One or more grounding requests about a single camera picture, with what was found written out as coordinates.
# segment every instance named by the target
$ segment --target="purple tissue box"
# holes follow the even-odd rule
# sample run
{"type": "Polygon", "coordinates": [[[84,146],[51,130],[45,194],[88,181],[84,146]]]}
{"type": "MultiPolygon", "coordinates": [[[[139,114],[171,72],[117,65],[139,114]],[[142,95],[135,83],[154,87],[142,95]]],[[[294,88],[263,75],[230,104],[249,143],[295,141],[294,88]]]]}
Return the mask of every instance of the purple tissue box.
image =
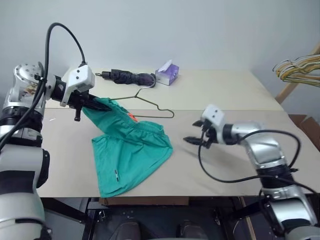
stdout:
{"type": "Polygon", "coordinates": [[[155,71],[155,79],[158,83],[165,84],[170,86],[174,80],[177,79],[179,74],[179,67],[174,64],[170,64],[169,67],[166,70],[155,71]]]}

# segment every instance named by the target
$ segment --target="green cloth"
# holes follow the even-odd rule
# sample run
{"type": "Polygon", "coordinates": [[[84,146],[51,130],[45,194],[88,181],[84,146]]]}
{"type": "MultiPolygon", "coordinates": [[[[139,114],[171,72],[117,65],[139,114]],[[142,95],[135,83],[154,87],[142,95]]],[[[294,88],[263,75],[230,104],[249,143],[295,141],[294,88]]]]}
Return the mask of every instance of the green cloth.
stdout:
{"type": "Polygon", "coordinates": [[[125,108],[109,98],[95,100],[112,109],[82,109],[104,132],[92,139],[92,145],[100,194],[107,198],[140,184],[171,156],[173,148],[162,125],[134,121],[125,108]]]}

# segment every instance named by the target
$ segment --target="black cord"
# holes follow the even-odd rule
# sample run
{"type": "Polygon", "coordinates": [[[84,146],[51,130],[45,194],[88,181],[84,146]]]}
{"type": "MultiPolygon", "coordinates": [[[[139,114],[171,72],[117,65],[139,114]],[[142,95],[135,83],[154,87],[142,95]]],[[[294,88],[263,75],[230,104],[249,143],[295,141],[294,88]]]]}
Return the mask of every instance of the black cord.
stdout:
{"type": "Polygon", "coordinates": [[[82,50],[80,43],[78,42],[76,36],[69,30],[69,28],[67,28],[65,25],[59,23],[59,22],[54,22],[52,23],[47,32],[46,32],[46,39],[45,39],[45,58],[44,58],[44,74],[43,77],[45,79],[48,78],[48,68],[49,68],[49,44],[50,44],[50,36],[51,36],[51,32],[52,29],[56,26],[62,27],[63,29],[65,29],[73,38],[73,40],[75,41],[76,45],[79,48],[79,51],[81,53],[81,57],[82,57],[82,64],[86,63],[86,59],[85,59],[85,55],[84,55],[84,51],[82,50]]]}
{"type": "Polygon", "coordinates": [[[290,164],[288,165],[289,168],[292,168],[292,166],[295,164],[297,158],[298,158],[298,155],[300,153],[300,149],[301,149],[301,142],[300,142],[300,139],[292,134],[291,132],[288,132],[288,131],[281,131],[281,130],[271,130],[271,129],[267,129],[267,130],[257,130],[257,131],[253,131],[253,132],[250,132],[248,133],[247,135],[241,137],[238,141],[237,141],[237,144],[241,143],[243,140],[245,140],[246,138],[252,136],[252,135],[255,135],[255,134],[260,134],[260,133],[274,133],[274,134],[283,134],[283,135],[287,135],[287,136],[290,136],[292,137],[293,139],[295,139],[296,141],[296,151],[295,151],[295,154],[293,156],[293,159],[292,161],[290,162],[290,164]]]}
{"type": "Polygon", "coordinates": [[[84,52],[83,52],[78,40],[76,39],[75,35],[65,25],[63,25],[63,24],[61,24],[59,22],[52,23],[49,26],[49,28],[47,30],[47,33],[46,33],[45,53],[44,53],[44,69],[43,69],[42,64],[41,63],[39,64],[39,67],[41,68],[41,77],[43,77],[43,78],[39,78],[39,83],[38,83],[37,88],[35,90],[35,93],[34,93],[34,96],[33,96],[33,101],[32,101],[32,104],[31,104],[30,108],[22,115],[22,117],[13,126],[13,128],[0,139],[1,140],[1,142],[0,142],[0,152],[1,152],[2,148],[6,145],[6,143],[9,141],[11,136],[15,133],[15,131],[17,131],[17,130],[19,130],[19,129],[21,129],[23,127],[25,121],[30,116],[30,114],[33,113],[33,111],[35,110],[37,104],[39,103],[43,93],[45,93],[45,91],[46,91],[46,83],[47,83],[48,72],[49,72],[50,36],[51,36],[52,29],[55,26],[62,27],[63,29],[65,29],[72,36],[73,40],[77,44],[77,46],[79,48],[79,51],[81,53],[81,57],[82,57],[81,64],[86,64],[84,52]]]}
{"type": "Polygon", "coordinates": [[[307,189],[309,190],[310,192],[314,193],[314,194],[318,194],[315,190],[313,190],[312,188],[302,184],[302,183],[299,183],[299,182],[296,182],[296,181],[291,181],[291,180],[288,180],[288,179],[285,179],[285,178],[282,178],[282,177],[278,177],[278,176],[274,176],[274,175],[255,175],[255,176],[248,176],[248,177],[244,177],[244,178],[240,178],[240,179],[236,179],[236,180],[222,180],[222,179],[219,179],[215,176],[212,176],[204,167],[203,163],[202,163],[202,159],[201,159],[201,148],[202,148],[202,144],[203,144],[203,141],[204,141],[204,136],[205,136],[205,132],[202,131],[202,134],[201,134],[201,144],[199,145],[199,148],[198,148],[198,159],[199,159],[199,163],[200,163],[200,166],[202,168],[202,170],[205,172],[205,174],[207,174],[210,178],[212,178],[213,180],[216,180],[218,182],[221,182],[221,183],[226,183],[226,184],[234,184],[234,183],[240,183],[240,182],[244,182],[244,181],[248,181],[248,180],[252,180],[252,179],[274,179],[274,180],[278,180],[280,182],[283,182],[283,183],[287,183],[287,184],[290,184],[290,185],[298,185],[304,189],[307,189]]]}

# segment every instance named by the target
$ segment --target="metal hanger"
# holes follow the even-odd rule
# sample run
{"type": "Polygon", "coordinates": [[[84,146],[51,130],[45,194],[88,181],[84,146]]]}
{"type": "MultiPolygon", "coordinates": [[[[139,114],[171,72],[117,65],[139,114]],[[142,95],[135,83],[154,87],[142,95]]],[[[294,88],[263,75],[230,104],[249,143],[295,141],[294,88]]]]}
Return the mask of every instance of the metal hanger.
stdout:
{"type": "Polygon", "coordinates": [[[145,86],[145,87],[141,87],[138,92],[134,95],[134,96],[125,96],[125,97],[118,97],[118,98],[113,98],[111,100],[122,100],[122,99],[140,99],[144,102],[147,102],[149,104],[152,104],[152,105],[155,105],[156,108],[159,110],[159,111],[166,111],[166,112],[170,112],[172,114],[172,116],[142,116],[142,115],[134,115],[135,117],[141,117],[141,118],[155,118],[155,119],[172,119],[174,116],[175,116],[175,113],[170,110],[170,109],[161,109],[159,108],[159,105],[152,102],[152,101],[149,101],[149,100],[146,100],[142,97],[139,97],[138,94],[140,93],[140,91],[142,89],[148,89],[148,88],[153,88],[154,86],[156,85],[156,79],[154,78],[154,82],[152,85],[150,86],[145,86]]]}

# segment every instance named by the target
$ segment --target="wooden stand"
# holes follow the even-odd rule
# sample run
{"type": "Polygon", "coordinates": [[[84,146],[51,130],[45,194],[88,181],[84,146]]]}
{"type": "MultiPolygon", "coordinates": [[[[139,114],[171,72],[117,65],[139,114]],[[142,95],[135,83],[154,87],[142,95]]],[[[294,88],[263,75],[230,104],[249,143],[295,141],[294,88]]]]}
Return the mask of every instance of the wooden stand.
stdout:
{"type": "MultiPolygon", "coordinates": [[[[310,53],[311,55],[320,54],[320,42],[315,46],[315,48],[310,53]]],[[[275,97],[275,100],[282,104],[282,102],[289,96],[289,94],[298,86],[299,83],[290,82],[282,89],[282,91],[275,97]]]]}

